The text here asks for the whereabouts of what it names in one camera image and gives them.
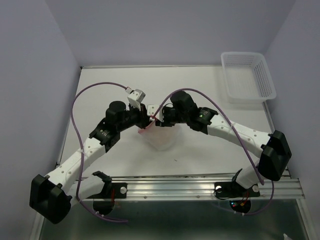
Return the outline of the white mesh laundry bag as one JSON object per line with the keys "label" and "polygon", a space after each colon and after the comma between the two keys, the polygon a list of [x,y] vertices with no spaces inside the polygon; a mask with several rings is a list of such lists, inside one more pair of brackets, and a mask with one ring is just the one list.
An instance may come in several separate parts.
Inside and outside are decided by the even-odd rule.
{"label": "white mesh laundry bag", "polygon": [[146,128],[139,129],[137,132],[158,151],[164,151],[169,149],[177,141],[181,133],[181,127],[178,125],[160,127],[156,126],[153,122]]}

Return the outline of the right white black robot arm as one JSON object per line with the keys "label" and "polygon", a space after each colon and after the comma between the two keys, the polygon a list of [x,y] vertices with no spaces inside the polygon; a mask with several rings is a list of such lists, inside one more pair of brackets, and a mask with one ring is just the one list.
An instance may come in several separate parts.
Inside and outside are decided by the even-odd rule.
{"label": "right white black robot arm", "polygon": [[292,153],[283,132],[272,133],[251,129],[228,119],[217,106],[215,109],[198,107],[185,91],[169,96],[172,107],[161,104],[152,107],[150,117],[159,127],[186,124],[190,129],[218,137],[243,148],[250,165],[240,169],[227,184],[235,195],[242,195],[253,185],[265,180],[281,179]]}

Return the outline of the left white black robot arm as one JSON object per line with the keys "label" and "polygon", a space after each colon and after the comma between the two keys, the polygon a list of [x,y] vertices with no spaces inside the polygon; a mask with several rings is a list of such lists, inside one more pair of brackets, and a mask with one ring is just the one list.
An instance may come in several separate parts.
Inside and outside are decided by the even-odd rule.
{"label": "left white black robot arm", "polygon": [[137,126],[146,128],[156,107],[140,104],[139,107],[113,101],[80,148],[61,166],[46,176],[38,174],[31,181],[29,205],[53,224],[61,222],[69,213],[74,197],[68,192],[82,172],[106,154],[119,140],[120,133]]}

